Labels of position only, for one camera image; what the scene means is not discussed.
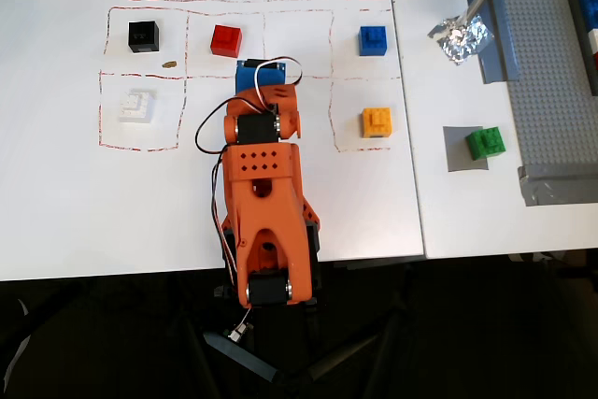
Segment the crumpled aluminum foil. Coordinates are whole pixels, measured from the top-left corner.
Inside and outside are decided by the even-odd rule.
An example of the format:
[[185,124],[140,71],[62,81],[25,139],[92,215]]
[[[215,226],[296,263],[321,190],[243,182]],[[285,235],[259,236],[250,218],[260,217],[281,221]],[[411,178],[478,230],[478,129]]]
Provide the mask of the crumpled aluminum foil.
[[437,41],[440,48],[456,65],[483,51],[494,39],[479,15],[469,23],[460,21],[460,18],[444,19],[428,36],[434,37],[439,33],[443,34]]

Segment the green lego brick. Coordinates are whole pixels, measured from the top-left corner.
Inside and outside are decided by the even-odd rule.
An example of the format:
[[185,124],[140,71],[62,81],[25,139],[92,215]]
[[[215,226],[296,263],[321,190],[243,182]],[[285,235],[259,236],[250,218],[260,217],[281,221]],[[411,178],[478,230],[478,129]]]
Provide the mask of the green lego brick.
[[505,144],[497,127],[474,131],[467,137],[467,144],[474,161],[505,152]]

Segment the red lego brick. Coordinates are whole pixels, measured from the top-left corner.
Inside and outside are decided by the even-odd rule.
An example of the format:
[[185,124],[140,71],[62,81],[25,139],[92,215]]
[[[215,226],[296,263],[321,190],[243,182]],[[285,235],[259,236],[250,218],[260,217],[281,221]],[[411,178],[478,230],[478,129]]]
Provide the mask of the red lego brick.
[[238,57],[242,37],[240,28],[216,25],[214,37],[212,37],[212,45],[210,46],[212,53],[231,58]]

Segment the orange lego brick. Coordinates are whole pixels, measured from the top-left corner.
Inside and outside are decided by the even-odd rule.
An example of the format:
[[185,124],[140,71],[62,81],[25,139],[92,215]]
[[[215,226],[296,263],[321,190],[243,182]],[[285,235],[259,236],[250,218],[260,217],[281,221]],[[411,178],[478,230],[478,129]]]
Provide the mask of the orange lego brick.
[[389,107],[367,107],[363,110],[363,137],[390,137],[392,115]]

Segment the white tabletop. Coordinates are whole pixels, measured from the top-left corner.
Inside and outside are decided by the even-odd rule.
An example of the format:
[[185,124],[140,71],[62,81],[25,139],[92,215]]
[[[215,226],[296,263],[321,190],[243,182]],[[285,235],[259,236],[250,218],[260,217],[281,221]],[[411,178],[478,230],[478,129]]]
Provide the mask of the white tabletop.
[[[423,253],[391,0],[0,0],[0,11],[0,279],[223,266],[215,160],[193,144],[234,93],[235,60],[209,52],[216,23],[242,28],[240,58],[303,63],[294,141],[320,258]],[[159,53],[127,48],[128,22],[143,20],[160,26]],[[387,26],[387,56],[358,56],[361,25]],[[157,94],[151,124],[118,123],[133,89]],[[359,137],[364,107],[392,108],[390,139]],[[221,119],[206,147],[223,145]]]
[[[466,0],[393,1],[426,256],[598,246],[598,205],[525,206],[506,85],[484,85],[477,58],[457,67],[426,36]],[[444,126],[498,126],[506,153],[490,158],[488,171],[449,173]]]

